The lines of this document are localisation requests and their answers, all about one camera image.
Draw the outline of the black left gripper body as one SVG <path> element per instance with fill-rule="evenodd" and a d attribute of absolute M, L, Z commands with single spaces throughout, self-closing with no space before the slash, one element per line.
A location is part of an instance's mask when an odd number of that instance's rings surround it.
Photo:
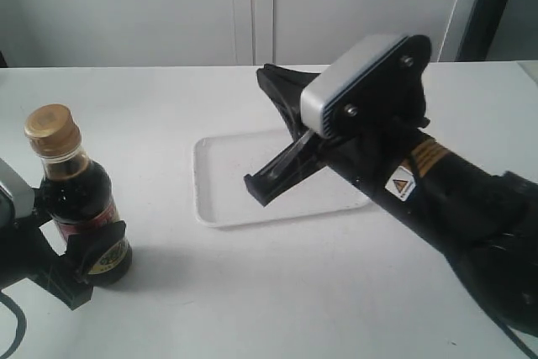
<path fill-rule="evenodd" d="M 76 278 L 40 229 L 46 220 L 27 218 L 1 228 L 1 288 L 24 279 L 37 284 L 69 309 L 90 301 L 93 286 Z"/>

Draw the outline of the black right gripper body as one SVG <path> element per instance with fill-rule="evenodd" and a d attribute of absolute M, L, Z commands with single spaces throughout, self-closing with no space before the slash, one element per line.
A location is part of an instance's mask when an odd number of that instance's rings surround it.
<path fill-rule="evenodd" d="M 293 163 L 293 186 L 329 168 L 392 216 L 441 216 L 446 199 L 437 166 L 446 148 L 399 124 L 356 137 L 308 137 Z"/>

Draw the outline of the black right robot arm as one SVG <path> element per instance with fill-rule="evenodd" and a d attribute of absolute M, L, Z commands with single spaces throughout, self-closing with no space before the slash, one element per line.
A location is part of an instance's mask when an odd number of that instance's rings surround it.
<path fill-rule="evenodd" d="M 293 141 L 245 176 L 253 198 L 267 205 L 329 168 L 440 252 L 504 332 L 536 334 L 537 186 L 489 174 L 425 133 L 421 69 L 377 68 L 348 87 L 357 114 L 338 118 L 332 139 L 299 112 L 318 74 L 266 64 L 256 76 Z"/>

